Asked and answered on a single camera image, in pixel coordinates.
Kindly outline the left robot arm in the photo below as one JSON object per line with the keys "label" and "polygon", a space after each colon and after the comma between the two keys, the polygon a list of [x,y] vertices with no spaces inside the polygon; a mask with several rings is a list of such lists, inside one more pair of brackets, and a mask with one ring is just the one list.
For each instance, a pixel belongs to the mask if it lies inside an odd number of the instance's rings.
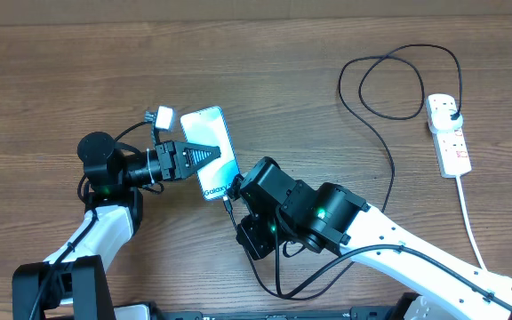
{"label": "left robot arm", "polygon": [[118,251],[137,233],[143,191],[184,180],[220,157],[212,146],[168,140],[144,152],[92,132],[77,154],[84,165],[78,186],[85,213],[81,226],[44,261],[19,266],[12,277],[12,316],[43,319],[69,304],[74,319],[159,319],[152,302],[114,306],[106,272]]}

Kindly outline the blue Samsung Galaxy smartphone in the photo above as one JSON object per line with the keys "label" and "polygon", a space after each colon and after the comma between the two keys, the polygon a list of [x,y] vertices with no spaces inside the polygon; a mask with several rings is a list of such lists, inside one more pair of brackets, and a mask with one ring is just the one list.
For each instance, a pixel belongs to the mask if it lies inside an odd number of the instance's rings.
{"label": "blue Samsung Galaxy smartphone", "polygon": [[222,109],[213,106],[186,114],[180,124],[187,142],[220,149],[220,156],[199,170],[197,178],[205,200],[222,198],[240,173]]}

